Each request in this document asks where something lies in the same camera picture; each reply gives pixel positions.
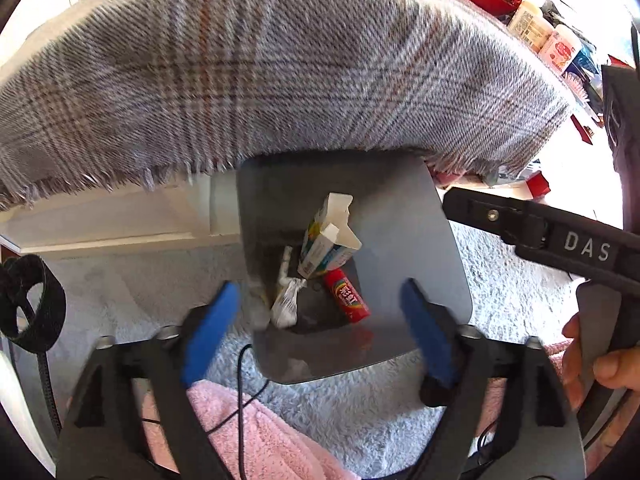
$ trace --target blanket fringe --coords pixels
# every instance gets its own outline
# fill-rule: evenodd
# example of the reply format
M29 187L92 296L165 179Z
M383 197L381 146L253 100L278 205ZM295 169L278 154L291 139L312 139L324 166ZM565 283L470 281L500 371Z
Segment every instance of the blanket fringe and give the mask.
M503 165L494 160L464 158L453 154L442 155L416 149L411 151L422 156L425 163L433 166L436 171L446 173L487 174ZM198 174L212 175L238 168L241 164L242 160L238 160L235 164L225 164L222 161L212 159L192 160L145 168L138 173L111 171L101 174L83 174L71 182L63 178L47 178L27 184L20 192L12 193L6 189L0 190L0 210L8 211L18 205L32 207L40 199L46 199L58 193L78 194L85 189L101 188L112 192L114 189L128 184L136 184L145 190L153 191L156 187L164 186L175 179L185 180L192 185ZM508 170L513 176L517 176L520 171L519 168L508 168Z

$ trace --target red lip balm tube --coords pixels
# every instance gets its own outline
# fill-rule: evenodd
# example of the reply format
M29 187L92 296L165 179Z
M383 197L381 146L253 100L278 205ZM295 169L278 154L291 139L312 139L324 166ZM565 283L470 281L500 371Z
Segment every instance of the red lip balm tube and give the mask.
M357 323L371 314L358 291L340 269L330 270L323 279L349 321Z

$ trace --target human hand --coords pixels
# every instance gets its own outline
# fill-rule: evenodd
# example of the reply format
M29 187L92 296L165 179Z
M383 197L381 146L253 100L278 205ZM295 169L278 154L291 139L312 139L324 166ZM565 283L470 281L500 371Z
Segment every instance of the human hand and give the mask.
M562 358L562 382L571 407L576 410L584 400L584 387L580 379L582 350L580 348L580 319L575 314L562 329L562 334L573 341ZM640 406L640 348L617 350L596 359L593 364L595 379L607 388L626 387L635 392L620 409L586 454L590 473L606 457L624 433Z
M577 409L584 400L580 380L582 351L580 349L580 318L575 314L562 329L562 335L573 341L562 358L562 382L572 408ZM593 364L595 379L607 388L629 388L640 391L640 347L616 350L596 359Z

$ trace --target finger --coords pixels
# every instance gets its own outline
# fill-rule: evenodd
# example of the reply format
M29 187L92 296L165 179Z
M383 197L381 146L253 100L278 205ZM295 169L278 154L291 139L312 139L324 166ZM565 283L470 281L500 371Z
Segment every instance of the finger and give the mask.
M562 356L562 382L566 384L575 381L581 371L582 351L580 349L580 338L578 338L571 341Z
M562 329L562 335L574 339L580 335L580 313L576 312Z
M564 392L566 394L566 398L569 399L571 409L575 411L580 408L580 405L584 400L584 388L582 386L582 381L580 379L576 379L575 381L565 384Z
M640 348L617 350L597 358L593 375L607 388L640 390Z

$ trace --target trash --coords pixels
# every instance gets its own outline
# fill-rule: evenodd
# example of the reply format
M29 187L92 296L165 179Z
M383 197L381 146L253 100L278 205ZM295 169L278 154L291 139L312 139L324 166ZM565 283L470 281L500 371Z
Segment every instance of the trash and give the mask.
M298 322L298 291L306 286L303 278L290 278L287 274L293 248L286 246L278 272L278 296L271 307L271 321L277 328L288 328Z
M527 179L527 187L533 200L540 199L551 192L548 180L542 175L542 171L537 171Z
M340 269L331 270L323 279L350 322L357 323L370 316L371 311L344 272Z
M508 184L516 184L532 177L537 171L540 171L541 164L539 160L534 160L527 164L527 167L516 177L508 175L508 168L500 166L497 170L493 170L482 176L482 181L489 187L507 186Z
M353 196L329 193L324 205L306 228L298 272L305 278L345 264L362 243L349 229L349 205Z

